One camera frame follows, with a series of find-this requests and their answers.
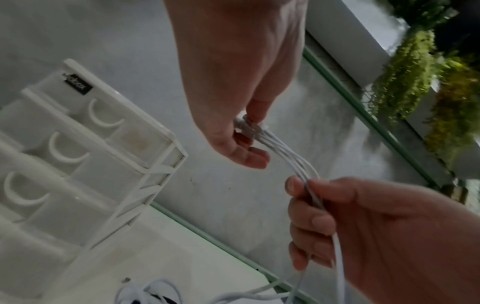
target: concrete floor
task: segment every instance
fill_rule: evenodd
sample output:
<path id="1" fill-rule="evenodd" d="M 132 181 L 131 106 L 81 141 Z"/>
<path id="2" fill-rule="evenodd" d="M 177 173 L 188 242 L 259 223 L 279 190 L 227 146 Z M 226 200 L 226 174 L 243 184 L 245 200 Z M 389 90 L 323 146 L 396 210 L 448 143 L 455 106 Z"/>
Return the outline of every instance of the concrete floor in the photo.
<path id="1" fill-rule="evenodd" d="M 283 187 L 292 172 L 275 156 L 267 170 L 242 168 L 209 147 L 185 102 L 161 1 L 1 2 L 3 104 L 66 58 L 77 60 L 170 128 L 188 150 L 189 159 L 158 196 L 160 204 L 274 273 L 290 272 L 289 198 Z M 325 178 L 425 183 L 306 62 L 267 123 Z M 333 274 L 327 269 L 312 266 L 303 288 L 322 303 L 333 302 Z"/>

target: green edge trim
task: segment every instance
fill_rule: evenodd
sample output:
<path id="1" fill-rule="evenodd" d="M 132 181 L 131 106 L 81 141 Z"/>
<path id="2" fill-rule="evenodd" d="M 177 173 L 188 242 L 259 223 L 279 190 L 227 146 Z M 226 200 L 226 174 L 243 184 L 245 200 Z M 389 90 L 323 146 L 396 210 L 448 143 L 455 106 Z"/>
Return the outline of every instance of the green edge trim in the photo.
<path id="1" fill-rule="evenodd" d="M 425 169 L 415 160 L 415 158 L 401 145 L 401 143 L 378 121 L 370 115 L 363 104 L 347 89 L 342 82 L 327 68 L 317 56 L 313 54 L 308 47 L 303 49 L 303 57 L 310 65 L 322 75 L 335 90 L 348 101 L 348 103 L 360 114 L 366 126 L 376 131 L 383 138 L 383 141 L 395 150 L 407 163 L 414 168 L 421 177 L 423 177 L 430 187 L 440 189 L 440 185 L 425 171 Z"/>
<path id="2" fill-rule="evenodd" d="M 182 225 L 186 229 L 195 233 L 199 237 L 201 237 L 204 240 L 210 242 L 211 244 L 215 245 L 219 249 L 225 251 L 226 253 L 230 254 L 234 258 L 236 258 L 236 259 L 240 260 L 241 262 L 245 263 L 246 265 L 250 266 L 251 268 L 256 269 L 258 272 L 263 274 L 269 282 L 273 282 L 273 281 L 278 280 L 278 277 L 275 274 L 273 274 L 271 271 L 265 269 L 264 267 L 258 265 L 254 261 L 252 261 L 252 260 L 248 259 L 247 257 L 241 255 L 240 253 L 236 252 L 235 250 L 233 250 L 232 248 L 223 244 L 219 240 L 213 238 L 211 235 L 207 234 L 206 232 L 198 229 L 194 225 L 192 225 L 189 222 L 187 222 L 186 220 L 182 219 L 181 217 L 179 217 L 175 213 L 173 213 L 170 210 L 166 209 L 165 207 L 159 205 L 157 202 L 155 202 L 155 201 L 152 202 L 151 206 L 154 209 L 156 209 L 157 211 L 159 211 L 159 212 L 163 213 L 164 215 L 166 215 L 167 217 L 169 217 L 171 220 L 177 222 L 178 224 Z M 290 291 L 292 289 L 292 286 L 288 283 L 285 283 L 285 282 L 278 285 L 278 286 L 285 291 Z M 306 303 L 309 303 L 309 304 L 319 303 L 317 300 L 313 299 L 311 296 L 309 296 L 306 293 L 301 292 L 301 291 L 297 293 L 296 297 L 301 299 L 302 301 L 304 301 Z"/>

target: black label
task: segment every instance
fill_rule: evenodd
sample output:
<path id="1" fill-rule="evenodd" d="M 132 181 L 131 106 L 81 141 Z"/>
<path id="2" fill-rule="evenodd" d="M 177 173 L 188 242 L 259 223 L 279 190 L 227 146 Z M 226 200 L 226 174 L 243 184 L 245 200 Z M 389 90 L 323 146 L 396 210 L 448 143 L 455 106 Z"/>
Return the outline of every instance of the black label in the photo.
<path id="1" fill-rule="evenodd" d="M 63 73 L 63 76 L 65 77 L 65 82 L 72 88 L 74 88 L 77 92 L 79 92 L 82 95 L 85 95 L 86 93 L 90 92 L 90 90 L 93 88 L 91 85 L 85 82 L 82 78 L 78 77 L 76 74 L 67 74 Z"/>

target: yellow-green plant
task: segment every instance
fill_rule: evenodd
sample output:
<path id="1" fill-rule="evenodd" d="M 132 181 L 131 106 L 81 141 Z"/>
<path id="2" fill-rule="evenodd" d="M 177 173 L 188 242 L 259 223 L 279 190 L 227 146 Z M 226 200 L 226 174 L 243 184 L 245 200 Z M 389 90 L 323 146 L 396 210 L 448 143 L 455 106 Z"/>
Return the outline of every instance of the yellow-green plant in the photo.
<path id="1" fill-rule="evenodd" d="M 480 72 L 465 60 L 452 57 L 443 63 L 439 80 L 432 116 L 426 121 L 431 130 L 424 144 L 450 166 L 480 132 Z"/>
<path id="2" fill-rule="evenodd" d="M 407 33 L 372 85 L 368 108 L 373 115 L 394 122 L 415 110 L 437 71 L 434 38 L 432 31 Z"/>

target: hand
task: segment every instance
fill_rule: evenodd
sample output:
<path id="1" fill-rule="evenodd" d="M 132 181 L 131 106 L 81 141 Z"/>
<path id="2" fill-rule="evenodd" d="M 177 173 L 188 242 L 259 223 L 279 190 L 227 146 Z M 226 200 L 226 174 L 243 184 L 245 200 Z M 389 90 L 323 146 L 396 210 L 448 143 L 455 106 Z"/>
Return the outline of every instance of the hand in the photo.
<path id="1" fill-rule="evenodd" d="M 266 151 L 236 134 L 246 107 L 262 121 L 298 70 L 307 0 L 165 0 L 196 125 L 220 154 L 265 168 Z"/>
<path id="2" fill-rule="evenodd" d="M 297 177 L 285 187 L 297 270 L 331 267 L 338 233 L 346 279 L 374 303 L 480 303 L 480 217 L 426 188 L 343 178 L 311 180 L 328 212 L 309 206 Z"/>

